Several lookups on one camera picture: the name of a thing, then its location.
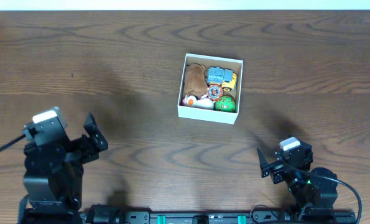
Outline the white pink toy animal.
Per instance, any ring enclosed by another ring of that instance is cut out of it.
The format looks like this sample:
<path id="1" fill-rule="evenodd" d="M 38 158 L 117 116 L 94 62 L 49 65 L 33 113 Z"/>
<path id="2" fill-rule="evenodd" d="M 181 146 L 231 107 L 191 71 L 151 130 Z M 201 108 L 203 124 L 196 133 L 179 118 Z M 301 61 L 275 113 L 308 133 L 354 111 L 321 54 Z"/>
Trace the white pink toy animal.
<path id="1" fill-rule="evenodd" d="M 181 105 L 204 110 L 213 110 L 215 107 L 214 101 L 207 95 L 203 95 L 200 99 L 194 95 L 185 95 L 182 99 Z"/>

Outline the grey yellow toy truck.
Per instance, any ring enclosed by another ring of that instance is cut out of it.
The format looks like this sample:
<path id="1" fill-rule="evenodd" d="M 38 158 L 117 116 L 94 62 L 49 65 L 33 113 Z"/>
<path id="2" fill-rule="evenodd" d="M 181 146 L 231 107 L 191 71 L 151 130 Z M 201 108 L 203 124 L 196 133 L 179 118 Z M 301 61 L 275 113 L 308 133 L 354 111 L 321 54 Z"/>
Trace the grey yellow toy truck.
<path id="1" fill-rule="evenodd" d="M 207 72 L 206 82 L 208 85 L 219 85 L 223 91 L 235 90 L 238 76 L 232 70 L 221 67 L 210 67 Z"/>

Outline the orange round toy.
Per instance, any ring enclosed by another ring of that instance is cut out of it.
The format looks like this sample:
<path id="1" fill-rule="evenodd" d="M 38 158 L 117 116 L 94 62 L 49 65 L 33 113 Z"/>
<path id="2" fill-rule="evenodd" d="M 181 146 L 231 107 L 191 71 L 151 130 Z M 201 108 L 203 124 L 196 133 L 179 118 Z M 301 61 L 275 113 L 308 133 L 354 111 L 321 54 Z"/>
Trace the orange round toy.
<path id="1" fill-rule="evenodd" d="M 212 84 L 207 89 L 207 97 L 216 102 L 223 96 L 223 89 L 220 85 Z"/>

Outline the green ball with orange numbers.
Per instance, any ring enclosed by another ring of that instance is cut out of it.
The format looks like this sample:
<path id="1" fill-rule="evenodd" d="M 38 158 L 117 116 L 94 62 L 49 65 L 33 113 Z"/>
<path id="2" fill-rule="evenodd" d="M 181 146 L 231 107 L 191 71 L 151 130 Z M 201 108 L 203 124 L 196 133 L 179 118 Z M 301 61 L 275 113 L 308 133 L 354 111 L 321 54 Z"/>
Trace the green ball with orange numbers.
<path id="1" fill-rule="evenodd" d="M 222 96 L 215 102 L 215 110 L 234 113 L 236 111 L 236 102 L 231 96 Z"/>

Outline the brown plush toy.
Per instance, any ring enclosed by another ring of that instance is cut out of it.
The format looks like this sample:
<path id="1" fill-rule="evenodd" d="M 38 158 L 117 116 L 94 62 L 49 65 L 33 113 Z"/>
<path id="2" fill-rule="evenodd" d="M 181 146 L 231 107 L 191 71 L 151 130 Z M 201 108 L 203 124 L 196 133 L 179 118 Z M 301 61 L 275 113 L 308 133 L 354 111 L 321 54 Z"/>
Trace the brown plush toy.
<path id="1" fill-rule="evenodd" d="M 183 86 L 184 95 L 193 95 L 201 98 L 207 93 L 208 85 L 205 81 L 205 72 L 206 67 L 197 63 L 186 67 Z"/>

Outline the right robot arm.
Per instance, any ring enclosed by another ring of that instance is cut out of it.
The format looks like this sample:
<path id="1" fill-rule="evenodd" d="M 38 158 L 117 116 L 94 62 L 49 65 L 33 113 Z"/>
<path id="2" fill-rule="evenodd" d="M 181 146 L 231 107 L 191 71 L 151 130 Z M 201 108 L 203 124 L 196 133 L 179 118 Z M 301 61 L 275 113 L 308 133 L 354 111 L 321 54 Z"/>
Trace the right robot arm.
<path id="1" fill-rule="evenodd" d="M 338 176 L 324 167 L 312 169 L 312 146 L 296 138 L 279 144 L 276 161 L 269 163 L 257 150 L 261 177 L 271 177 L 274 184 L 284 182 L 294 197 L 296 206 L 289 212 L 298 221 L 334 219 L 333 205 L 338 198 Z"/>

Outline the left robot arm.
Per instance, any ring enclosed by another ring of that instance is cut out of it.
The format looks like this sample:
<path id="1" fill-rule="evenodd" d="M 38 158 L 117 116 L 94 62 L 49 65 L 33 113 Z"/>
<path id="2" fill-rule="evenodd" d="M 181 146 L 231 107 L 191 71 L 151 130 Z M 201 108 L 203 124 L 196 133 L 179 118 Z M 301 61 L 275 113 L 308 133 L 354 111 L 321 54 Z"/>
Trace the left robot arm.
<path id="1" fill-rule="evenodd" d="M 25 125 L 27 195 L 19 205 L 19 223 L 82 223 L 83 166 L 108 149 L 92 114 L 83 127 L 86 133 L 71 140 L 58 110 L 38 114 Z"/>

